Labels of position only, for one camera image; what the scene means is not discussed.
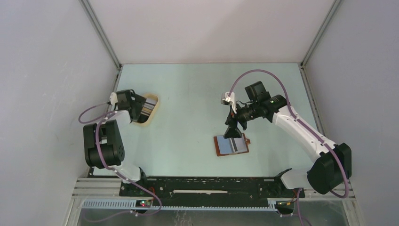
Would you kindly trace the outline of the brown leather card holder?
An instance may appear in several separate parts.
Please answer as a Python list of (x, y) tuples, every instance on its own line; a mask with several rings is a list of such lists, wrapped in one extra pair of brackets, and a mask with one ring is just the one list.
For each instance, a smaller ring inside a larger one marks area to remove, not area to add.
[(250, 139), (245, 134), (242, 134), (242, 138), (227, 139), (223, 136), (215, 136), (213, 139), (218, 157), (248, 153), (248, 146), (251, 144)]

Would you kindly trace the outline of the oval wooden tray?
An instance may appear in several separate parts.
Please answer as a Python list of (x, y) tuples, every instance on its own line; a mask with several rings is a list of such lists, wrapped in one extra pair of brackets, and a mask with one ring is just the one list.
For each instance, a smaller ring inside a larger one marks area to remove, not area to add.
[(139, 119), (132, 122), (133, 124), (141, 127), (148, 126), (151, 123), (160, 106), (160, 99), (157, 95), (146, 93), (143, 95), (143, 97), (146, 98), (146, 102), (141, 111)]

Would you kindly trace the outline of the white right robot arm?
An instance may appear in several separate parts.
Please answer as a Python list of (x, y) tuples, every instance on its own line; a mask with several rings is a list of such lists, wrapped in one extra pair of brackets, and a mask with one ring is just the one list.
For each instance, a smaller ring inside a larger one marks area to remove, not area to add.
[(247, 122), (263, 118), (289, 134), (305, 151), (313, 165), (310, 169), (288, 169), (278, 175), (274, 192), (285, 197), (294, 188), (313, 188), (319, 194), (334, 193), (340, 184), (347, 185), (351, 176), (351, 149), (342, 143), (325, 138), (310, 126), (288, 105), (282, 95), (270, 96), (262, 82), (245, 88), (249, 102), (238, 104), (234, 92), (222, 94), (221, 103), (230, 107), (225, 124), (228, 126), (224, 138), (242, 138)]

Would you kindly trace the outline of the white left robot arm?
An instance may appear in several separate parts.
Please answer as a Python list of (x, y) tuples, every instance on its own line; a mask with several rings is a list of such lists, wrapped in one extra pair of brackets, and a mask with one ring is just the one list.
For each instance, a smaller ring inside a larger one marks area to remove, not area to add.
[(142, 168), (125, 161), (125, 148), (121, 128), (136, 122), (141, 115), (147, 99), (132, 89), (111, 93), (106, 105), (108, 111), (94, 119), (83, 121), (81, 113), (79, 123), (83, 124), (84, 156), (89, 167), (106, 169), (131, 183), (130, 189), (137, 196), (147, 194), (149, 184)]

